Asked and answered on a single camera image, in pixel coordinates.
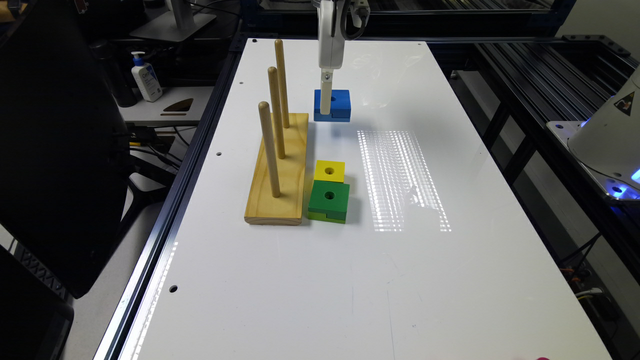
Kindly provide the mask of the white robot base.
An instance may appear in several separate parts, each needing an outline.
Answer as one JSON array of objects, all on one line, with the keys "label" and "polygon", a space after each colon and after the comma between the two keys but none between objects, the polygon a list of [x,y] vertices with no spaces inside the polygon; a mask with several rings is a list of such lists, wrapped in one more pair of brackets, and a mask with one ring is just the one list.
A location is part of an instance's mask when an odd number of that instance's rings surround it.
[{"label": "white robot base", "polygon": [[586,171],[604,199],[639,203],[639,72],[583,122],[547,128]]}]

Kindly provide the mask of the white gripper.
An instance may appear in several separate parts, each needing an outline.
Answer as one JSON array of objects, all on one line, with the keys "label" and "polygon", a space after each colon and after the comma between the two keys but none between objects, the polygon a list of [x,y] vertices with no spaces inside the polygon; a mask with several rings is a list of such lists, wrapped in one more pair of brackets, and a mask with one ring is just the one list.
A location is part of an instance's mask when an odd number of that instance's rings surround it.
[{"label": "white gripper", "polygon": [[345,42],[363,35],[370,14],[368,0],[317,2],[321,115],[329,115],[331,111],[333,70],[342,67]]}]

